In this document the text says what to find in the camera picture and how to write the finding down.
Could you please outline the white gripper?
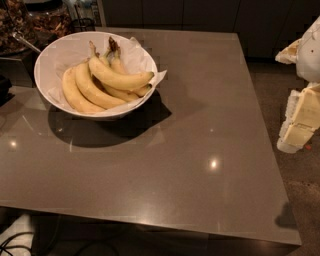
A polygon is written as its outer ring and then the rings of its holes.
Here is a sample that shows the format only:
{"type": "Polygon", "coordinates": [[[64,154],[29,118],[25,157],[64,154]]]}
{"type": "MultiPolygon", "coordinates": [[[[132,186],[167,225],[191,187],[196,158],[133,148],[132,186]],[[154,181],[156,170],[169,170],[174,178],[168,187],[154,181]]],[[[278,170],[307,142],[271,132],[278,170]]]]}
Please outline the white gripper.
{"type": "MultiPolygon", "coordinates": [[[[309,82],[320,81],[320,16],[303,34],[280,51],[275,60],[295,64],[297,75],[309,82]]],[[[285,121],[279,131],[277,148],[296,153],[320,128],[320,84],[309,83],[301,92],[292,90],[287,101],[285,121]]]]}

